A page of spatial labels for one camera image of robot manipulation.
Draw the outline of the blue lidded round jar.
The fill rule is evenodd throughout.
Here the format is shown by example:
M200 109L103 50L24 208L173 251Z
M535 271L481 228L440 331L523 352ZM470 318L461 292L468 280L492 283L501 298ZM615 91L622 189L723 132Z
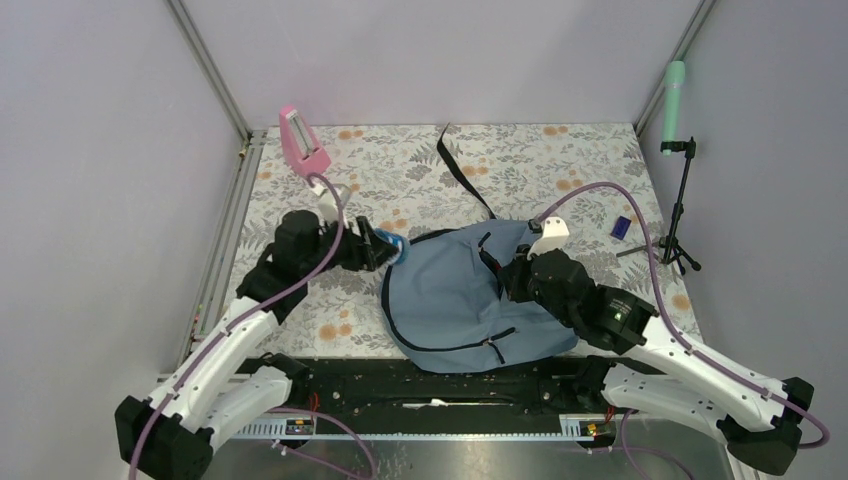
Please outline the blue lidded round jar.
M391 247L391 254L386 258L387 264L395 265L405 261L410 249L410 243L406 237L381 228L376 229L374 233L383 243Z

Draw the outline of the blue-grey student backpack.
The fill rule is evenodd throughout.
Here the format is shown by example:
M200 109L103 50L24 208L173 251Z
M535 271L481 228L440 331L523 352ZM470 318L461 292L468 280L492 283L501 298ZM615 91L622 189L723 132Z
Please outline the blue-grey student backpack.
M379 294L387 330L418 368L481 373L573 349L577 335L535 302L510 301L497 271L529 248L544 221L488 219L409 241Z

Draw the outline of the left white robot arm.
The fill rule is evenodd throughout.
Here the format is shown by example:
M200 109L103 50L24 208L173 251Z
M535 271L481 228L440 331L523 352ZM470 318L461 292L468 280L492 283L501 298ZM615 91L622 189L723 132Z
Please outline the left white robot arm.
M284 354L263 355L250 378L223 388L249 354L306 298L309 281L340 267L373 272L403 260L409 242L354 222L322 221L307 210L286 214L273 241L236 290L227 313L183 364L146 398L126 397L115 411L128 476L199 479L216 451L267 411L303 409L315 423L320 398L311 370Z

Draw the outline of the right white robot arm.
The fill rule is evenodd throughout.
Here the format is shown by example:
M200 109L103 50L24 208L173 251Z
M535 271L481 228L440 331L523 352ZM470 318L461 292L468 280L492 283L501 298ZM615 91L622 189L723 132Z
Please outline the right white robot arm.
M561 250L530 256L522 247L495 273L509 300L535 302L589 345L617 354L582 368L573 396L583 410L606 405L662 416L715 439L753 469L788 471L801 448L811 384L762 375L690 339L636 295L596 284Z

